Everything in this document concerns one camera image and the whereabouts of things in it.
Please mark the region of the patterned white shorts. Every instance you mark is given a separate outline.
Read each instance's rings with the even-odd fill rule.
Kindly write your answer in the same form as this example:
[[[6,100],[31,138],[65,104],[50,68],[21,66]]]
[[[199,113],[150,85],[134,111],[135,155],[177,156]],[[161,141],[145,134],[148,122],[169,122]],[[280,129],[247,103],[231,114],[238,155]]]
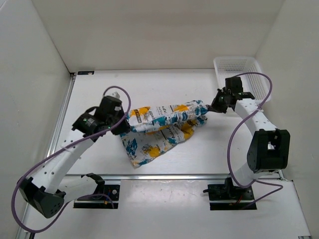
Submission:
[[[191,138],[207,122],[208,107],[202,100],[180,105],[142,107],[129,111],[131,131],[120,135],[134,168],[139,168]]]

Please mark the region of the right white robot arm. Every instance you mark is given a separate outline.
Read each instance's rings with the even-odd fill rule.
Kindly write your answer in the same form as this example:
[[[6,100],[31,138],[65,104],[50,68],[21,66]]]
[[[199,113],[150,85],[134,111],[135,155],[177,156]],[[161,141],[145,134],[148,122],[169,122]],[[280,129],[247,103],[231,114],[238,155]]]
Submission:
[[[224,186],[224,194],[229,199],[237,198],[242,193],[242,188],[250,187],[260,177],[285,169],[288,165],[290,133],[276,127],[262,111],[269,96],[267,94],[258,103],[252,93],[243,90],[239,74],[225,79],[225,87],[217,91],[216,97],[208,106],[208,111],[215,113],[226,113],[228,109],[232,109],[242,119],[227,145],[227,165],[232,182]],[[250,131],[252,141],[246,163],[234,171],[231,167],[230,149],[235,133],[243,124]]]

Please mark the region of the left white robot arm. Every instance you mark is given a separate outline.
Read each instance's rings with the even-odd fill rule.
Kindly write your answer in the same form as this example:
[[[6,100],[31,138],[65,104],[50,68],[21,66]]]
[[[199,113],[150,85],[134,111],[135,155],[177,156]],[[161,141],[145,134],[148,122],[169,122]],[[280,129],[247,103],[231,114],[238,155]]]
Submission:
[[[130,129],[119,94],[104,96],[99,106],[87,109],[75,121],[57,155],[22,180],[18,188],[22,197],[47,219],[72,200],[87,195],[100,199],[105,183],[97,174],[84,174],[69,184],[61,182],[81,155],[106,132],[119,135]]]

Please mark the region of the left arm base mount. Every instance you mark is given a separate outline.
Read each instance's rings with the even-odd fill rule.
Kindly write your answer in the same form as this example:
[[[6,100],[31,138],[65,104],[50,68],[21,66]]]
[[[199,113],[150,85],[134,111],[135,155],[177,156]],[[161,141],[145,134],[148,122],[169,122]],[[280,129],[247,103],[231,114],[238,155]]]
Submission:
[[[89,196],[82,196],[75,200],[75,209],[118,209],[120,184],[107,183],[101,176],[90,173],[82,175],[93,179],[97,185],[95,191]]]

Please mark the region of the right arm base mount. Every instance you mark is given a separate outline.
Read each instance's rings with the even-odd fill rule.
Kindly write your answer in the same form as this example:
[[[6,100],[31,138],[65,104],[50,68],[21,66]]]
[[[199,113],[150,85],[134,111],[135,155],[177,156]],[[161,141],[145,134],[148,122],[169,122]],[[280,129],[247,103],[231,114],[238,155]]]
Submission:
[[[254,203],[255,197],[252,187],[241,188],[235,186],[230,177],[224,183],[208,184],[203,190],[209,197],[211,211],[237,211],[237,210],[256,210]]]

